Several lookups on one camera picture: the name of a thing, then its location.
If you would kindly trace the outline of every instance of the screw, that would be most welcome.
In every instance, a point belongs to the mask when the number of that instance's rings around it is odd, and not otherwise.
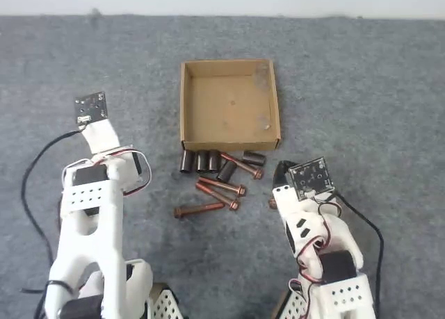
[[[231,192],[234,192],[236,196],[245,196],[246,188],[243,185],[234,186],[230,185],[228,183],[222,183],[213,179],[209,179],[206,177],[199,177],[197,178],[198,181],[208,183],[209,185],[214,185],[215,187],[219,187],[225,190],[229,190]]]
[[[238,159],[226,154],[225,152],[221,152],[221,156],[227,161],[233,161],[238,167],[249,172],[251,175],[253,175],[253,179],[261,179],[263,177],[263,170],[261,168],[255,168],[246,165],[245,163],[242,163]]]
[[[226,203],[226,205],[229,206],[230,210],[238,210],[239,208],[239,201],[237,199],[230,199],[227,196],[218,193],[212,189],[210,189],[209,187],[203,185],[200,182],[197,182],[195,184],[195,187],[199,190],[202,190],[204,193],[209,194],[210,196],[215,197],[218,201],[221,201],[223,203]]]
[[[218,210],[224,208],[225,204],[222,202],[201,204],[199,206],[180,206],[173,211],[175,218],[183,218],[187,215],[192,215],[195,213],[205,213],[206,211]]]

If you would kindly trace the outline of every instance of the dark cylindrical spacer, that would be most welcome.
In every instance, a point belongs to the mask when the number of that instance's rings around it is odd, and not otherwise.
[[[236,170],[236,164],[233,161],[226,161],[220,172],[216,176],[217,180],[227,183],[230,181],[232,174]]]
[[[209,151],[209,172],[218,173],[220,170],[220,152],[218,150]]]
[[[196,153],[196,172],[206,173],[209,171],[209,152],[200,150]]]
[[[182,153],[181,164],[179,165],[179,171],[181,173],[192,172],[193,161],[195,161],[195,152],[191,150],[184,150]]]
[[[246,164],[263,166],[266,163],[266,156],[256,152],[244,151],[241,161]]]

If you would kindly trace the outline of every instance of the white wall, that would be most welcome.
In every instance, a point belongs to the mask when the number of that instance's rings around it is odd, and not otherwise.
[[[445,19],[445,0],[0,0],[0,15],[254,15]]]

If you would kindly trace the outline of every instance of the perforated metal plate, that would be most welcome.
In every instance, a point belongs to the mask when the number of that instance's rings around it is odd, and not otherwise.
[[[162,290],[153,306],[153,319],[184,319],[171,290]]]
[[[306,313],[306,301],[297,293],[291,293],[283,308],[280,319],[299,319]]]

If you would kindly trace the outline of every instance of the robotic arm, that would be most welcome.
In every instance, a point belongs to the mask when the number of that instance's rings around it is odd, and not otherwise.
[[[156,316],[153,310],[155,294],[162,294],[170,305],[165,316],[173,311],[173,318],[182,319],[168,288],[152,290],[150,265],[122,257],[123,199],[149,184],[152,175],[145,155],[132,146],[120,146],[108,120],[103,92],[77,98],[75,106],[77,124],[92,158],[63,170],[60,240],[44,302],[47,318],[158,318],[161,312]],[[143,157],[149,174],[142,184],[138,156]],[[79,288],[91,263],[97,263],[100,271]]]
[[[299,267],[276,318],[375,319],[363,255],[333,192],[324,158],[276,168],[273,197]]]

